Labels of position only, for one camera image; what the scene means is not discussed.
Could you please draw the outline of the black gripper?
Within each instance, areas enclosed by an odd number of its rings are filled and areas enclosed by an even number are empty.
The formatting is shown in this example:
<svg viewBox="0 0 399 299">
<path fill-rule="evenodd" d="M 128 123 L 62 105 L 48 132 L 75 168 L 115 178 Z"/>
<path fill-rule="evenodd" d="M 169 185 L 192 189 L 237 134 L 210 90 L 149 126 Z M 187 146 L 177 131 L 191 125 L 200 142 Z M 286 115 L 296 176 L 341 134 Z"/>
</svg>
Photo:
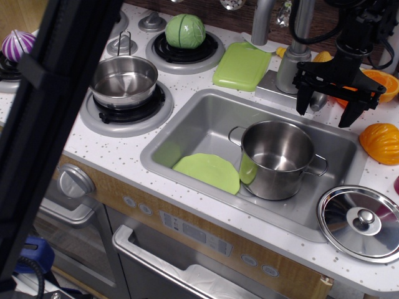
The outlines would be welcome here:
<svg viewBox="0 0 399 299">
<path fill-rule="evenodd" d="M 382 84 L 360 70 L 357 61 L 340 57 L 328 62 L 299 62 L 293 84 L 298 89 L 296 110 L 300 115 L 305 115 L 314 91 L 348 101 L 339 128 L 352 125 L 364 110 L 376 108 L 380 96 L 386 92 Z"/>
</svg>

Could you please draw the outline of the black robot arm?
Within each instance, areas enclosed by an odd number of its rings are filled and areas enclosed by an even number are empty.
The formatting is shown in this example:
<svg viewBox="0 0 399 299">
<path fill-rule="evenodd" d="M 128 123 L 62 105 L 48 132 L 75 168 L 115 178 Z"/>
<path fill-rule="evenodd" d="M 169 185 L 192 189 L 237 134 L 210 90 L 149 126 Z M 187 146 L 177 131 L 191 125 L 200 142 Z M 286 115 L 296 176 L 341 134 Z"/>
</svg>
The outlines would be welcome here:
<svg viewBox="0 0 399 299">
<path fill-rule="evenodd" d="M 367 77 L 360 66 L 376 44 L 394 54 L 388 37 L 398 25 L 398 1 L 329 1 L 339 10 L 339 22 L 330 32 L 311 39 L 295 36 L 301 44 L 314 44 L 336 35 L 337 51 L 327 62 L 299 62 L 293 84 L 298 89 L 296 110 L 304 115 L 314 92 L 345 100 L 339 127 L 349 127 L 365 110 L 375 109 L 386 88 Z"/>
</svg>

